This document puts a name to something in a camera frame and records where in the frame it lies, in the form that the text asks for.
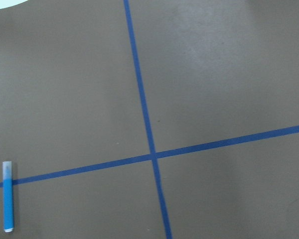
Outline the blue highlighter pen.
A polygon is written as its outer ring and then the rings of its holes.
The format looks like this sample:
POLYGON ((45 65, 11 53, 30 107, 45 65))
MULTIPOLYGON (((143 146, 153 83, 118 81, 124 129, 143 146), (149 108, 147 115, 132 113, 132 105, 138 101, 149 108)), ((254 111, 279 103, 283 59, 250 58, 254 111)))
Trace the blue highlighter pen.
POLYGON ((2 163, 3 184, 3 231, 11 233, 14 229, 12 162, 2 163))

